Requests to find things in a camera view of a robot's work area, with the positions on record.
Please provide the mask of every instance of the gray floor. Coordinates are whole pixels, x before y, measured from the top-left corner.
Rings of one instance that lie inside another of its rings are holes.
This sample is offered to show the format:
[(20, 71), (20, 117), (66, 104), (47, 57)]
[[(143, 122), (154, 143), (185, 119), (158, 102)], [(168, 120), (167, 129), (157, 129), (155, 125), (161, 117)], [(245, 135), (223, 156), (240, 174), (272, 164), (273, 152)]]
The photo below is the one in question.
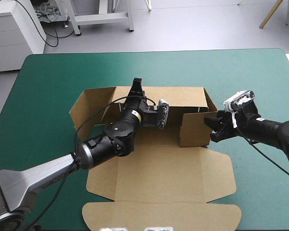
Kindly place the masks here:
[[(82, 36), (61, 39), (45, 53), (179, 51), (243, 48), (281, 48), (289, 53), (289, 25), (286, 26), (286, 1), (266, 27), (259, 24), (274, 0), (152, 0), (148, 12), (145, 0), (133, 0), (135, 31), (127, 23), (82, 26)], [(97, 11), (98, 0), (74, 0), (78, 14)], [(119, 10), (124, 10), (121, 0)], [(59, 35), (71, 28), (56, 25)], [(51, 33), (51, 27), (45, 26)], [(11, 90), (17, 71), (0, 73), (0, 111)]]

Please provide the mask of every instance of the tabletop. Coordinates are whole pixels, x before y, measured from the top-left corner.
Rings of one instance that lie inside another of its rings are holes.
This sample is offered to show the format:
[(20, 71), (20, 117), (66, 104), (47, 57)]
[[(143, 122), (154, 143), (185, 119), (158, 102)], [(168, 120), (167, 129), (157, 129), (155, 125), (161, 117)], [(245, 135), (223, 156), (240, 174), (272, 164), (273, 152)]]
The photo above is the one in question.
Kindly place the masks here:
[[(219, 109), (239, 90), (253, 90), (264, 118), (289, 120), (289, 62), (282, 50), (75, 53), (29, 56), (0, 115), (0, 169), (22, 170), (73, 150), (69, 110), (84, 89), (130, 85), (204, 86)], [(257, 145), (285, 169), (276, 148)], [(237, 192), (212, 203), (242, 210), (238, 229), (289, 229), (289, 177), (237, 137), (209, 148), (228, 154)], [(57, 201), (41, 219), (45, 229), (87, 229), (82, 206), (108, 201), (86, 191), (87, 171), (69, 176)], [(42, 191), (30, 222), (52, 199), (58, 184)]]

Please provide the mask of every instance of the black cable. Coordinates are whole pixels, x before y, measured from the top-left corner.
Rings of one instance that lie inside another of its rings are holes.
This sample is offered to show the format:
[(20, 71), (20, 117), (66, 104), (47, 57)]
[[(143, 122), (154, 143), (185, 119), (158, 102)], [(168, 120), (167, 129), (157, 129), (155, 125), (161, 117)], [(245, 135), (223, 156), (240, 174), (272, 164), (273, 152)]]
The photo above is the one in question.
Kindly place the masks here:
[(43, 209), (43, 211), (37, 216), (37, 218), (34, 219), (33, 222), (31, 222), (25, 229), (23, 229), (23, 231), (29, 231), (29, 229), (31, 229), (36, 222), (38, 222), (38, 220), (47, 212), (47, 210), (50, 208), (50, 206), (52, 206), (52, 204), (55, 202), (55, 200), (57, 199), (66, 179), (67, 179), (67, 176), (69, 174), (69, 172), (72, 170), (72, 167), (76, 164), (76, 158), (78, 157), (78, 148), (77, 148), (77, 134), (78, 132), (83, 128), (83, 126), (88, 123), (92, 118), (94, 118), (95, 116), (97, 116), (99, 113), (101, 113), (104, 109), (106, 109), (107, 107), (109, 107), (110, 105), (112, 105), (113, 103), (119, 101), (119, 100), (122, 100), (122, 99), (127, 99), (127, 98), (142, 98), (142, 99), (146, 99), (146, 100), (149, 100), (153, 103), (153, 105), (156, 105), (155, 102), (147, 97), (144, 97), (144, 96), (124, 96), (124, 97), (121, 97), (121, 98), (118, 98), (112, 102), (110, 102), (109, 104), (107, 104), (105, 107), (101, 108), (99, 111), (97, 111), (95, 114), (93, 114), (92, 116), (88, 117), (79, 127), (78, 129), (76, 130), (75, 132), (75, 156), (73, 157), (74, 158), (74, 161), (73, 163), (69, 166), (68, 170), (66, 171), (62, 181), (61, 181), (61, 184), (60, 186), (58, 187), (53, 199), (49, 202), (49, 204)]
[(243, 133), (240, 131), (240, 129), (236, 128), (238, 132), (241, 134), (241, 136), (254, 148), (259, 152), (264, 158), (266, 158), (268, 161), (270, 161), (273, 165), (278, 167), (280, 170), (282, 170), (284, 173), (286, 173), (289, 176), (289, 172), (287, 172), (285, 169), (283, 169), (280, 165), (278, 165), (274, 160), (272, 160), (270, 157), (268, 157), (266, 154), (264, 154), (262, 151), (260, 151), (249, 139), (247, 139)]
[(137, 96), (137, 95), (131, 95), (131, 96), (124, 96), (124, 97), (121, 97), (121, 98), (118, 98), (112, 102), (110, 102), (109, 104), (107, 104), (105, 107), (101, 108), (100, 110), (98, 110), (95, 114), (93, 114), (92, 116), (88, 117), (76, 130), (75, 132), (75, 139), (74, 139), (74, 145), (75, 145), (75, 157), (77, 158), (78, 157), (78, 148), (77, 148), (77, 135), (78, 135), (78, 132), (83, 128), (83, 126), (86, 125), (86, 123), (88, 123), (92, 118), (94, 118), (96, 115), (98, 115), (99, 113), (101, 113), (104, 109), (106, 109), (107, 107), (109, 107), (110, 105), (112, 105), (113, 103), (119, 101), (119, 100), (123, 100), (123, 99), (127, 99), (127, 98), (141, 98), (141, 99), (146, 99), (146, 100), (149, 100), (153, 103), (153, 105), (156, 105), (156, 103), (145, 97), (145, 96)]
[(66, 35), (66, 36), (53, 36), (53, 35), (50, 35), (48, 33), (45, 32), (46, 35), (50, 36), (50, 37), (53, 37), (53, 38), (58, 38), (58, 39), (63, 39), (63, 38), (67, 38), (67, 37), (70, 37), (72, 34), (74, 33), (74, 31), (72, 31), (70, 34)]
[[(35, 11), (35, 13), (40, 13), (39, 16), (44, 17), (44, 18), (47, 18), (47, 15), (44, 14), (44, 13), (42, 13), (42, 12)], [(67, 37), (71, 36), (71, 35), (74, 33), (74, 31), (72, 31), (70, 34), (68, 34), (68, 35), (66, 35), (66, 36), (53, 36), (53, 35), (50, 35), (50, 34), (48, 34), (48, 33), (46, 33), (46, 32), (44, 32), (44, 33), (45, 33), (46, 35), (50, 36), (50, 37), (53, 37), (53, 38), (64, 39), (64, 38), (67, 38)]]
[(34, 26), (35, 26), (35, 29), (37, 30), (37, 32), (38, 32), (39, 36), (42, 38), (42, 40), (43, 40), (48, 46), (50, 46), (50, 47), (57, 47), (57, 46), (59, 45), (59, 38), (58, 38), (57, 30), (55, 29), (55, 27), (53, 26), (53, 24), (51, 23), (52, 26), (53, 26), (53, 28), (54, 28), (54, 32), (56, 33), (56, 36), (57, 36), (57, 43), (56, 43), (56, 45), (51, 45), (51, 44), (49, 44), (48, 42), (46, 42), (46, 40), (45, 40), (45, 39), (43, 38), (43, 36), (40, 34), (37, 25), (35, 24), (33, 18), (32, 18), (31, 15), (29, 14), (29, 12), (28, 12), (28, 10), (26, 9), (26, 7), (24, 7), (24, 5), (23, 5), (22, 3), (20, 3), (18, 0), (14, 0), (14, 1), (18, 2), (18, 4), (21, 5), (21, 6), (23, 7), (23, 9), (27, 12), (27, 14), (29, 15), (31, 21), (33, 22), (33, 24), (34, 24)]
[(38, 215), (37, 218), (34, 219), (33, 222), (31, 222), (25, 229), (23, 229), (23, 231), (29, 231), (29, 229), (31, 229), (35, 223), (38, 222), (38, 220), (47, 212), (47, 210), (50, 208), (50, 206), (52, 206), (52, 204), (54, 203), (54, 201), (57, 199), (66, 179), (67, 179), (67, 176), (69, 174), (69, 172), (72, 170), (72, 167), (74, 166), (75, 164), (75, 161), (73, 161), (73, 163), (69, 166), (68, 170), (66, 171), (62, 181), (61, 181), (61, 184), (59, 186), (59, 188), (57, 189), (57, 192), (56, 194), (54, 195), (53, 199), (49, 202), (49, 204), (43, 209), (43, 211), (40, 213), (40, 215)]

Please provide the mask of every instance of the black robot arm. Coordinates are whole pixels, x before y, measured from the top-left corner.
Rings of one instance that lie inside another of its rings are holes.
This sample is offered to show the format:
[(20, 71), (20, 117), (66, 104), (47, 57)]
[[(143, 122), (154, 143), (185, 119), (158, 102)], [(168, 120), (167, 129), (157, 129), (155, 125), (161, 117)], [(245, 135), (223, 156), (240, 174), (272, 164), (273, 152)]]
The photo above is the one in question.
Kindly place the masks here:
[(216, 118), (205, 118), (204, 122), (214, 130), (210, 135), (214, 142), (244, 136), (250, 143), (264, 143), (282, 150), (289, 160), (289, 121), (263, 119), (252, 91), (241, 91), (230, 97)]
[(134, 150), (137, 129), (154, 126), (163, 129), (169, 104), (159, 100), (153, 109), (147, 104), (141, 79), (135, 78), (119, 118), (102, 134), (77, 145), (75, 153), (23, 171), (0, 170), (0, 231), (15, 231), (24, 220), (24, 212), (33, 209), (38, 193), (66, 175), (91, 169), (115, 156), (126, 156)]

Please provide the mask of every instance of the cardboard box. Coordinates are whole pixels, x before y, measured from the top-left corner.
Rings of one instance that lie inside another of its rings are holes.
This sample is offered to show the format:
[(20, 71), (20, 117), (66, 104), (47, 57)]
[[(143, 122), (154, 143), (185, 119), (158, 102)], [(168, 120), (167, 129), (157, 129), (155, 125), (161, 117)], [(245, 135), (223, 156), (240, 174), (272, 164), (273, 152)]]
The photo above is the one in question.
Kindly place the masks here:
[[(207, 204), (236, 191), (230, 158), (198, 147), (209, 144), (212, 132), (203, 117), (217, 111), (209, 95), (203, 87), (143, 89), (148, 98), (169, 102), (167, 125), (162, 131), (140, 127), (134, 152), (89, 171), (87, 190), (115, 202), (87, 203), (82, 211), (86, 224), (93, 231), (113, 227), (235, 230), (241, 218), (238, 206)], [(122, 86), (85, 90), (70, 111), (75, 128), (129, 90)], [(114, 104), (93, 119), (80, 138), (86, 140), (95, 124), (115, 121), (119, 107)]]

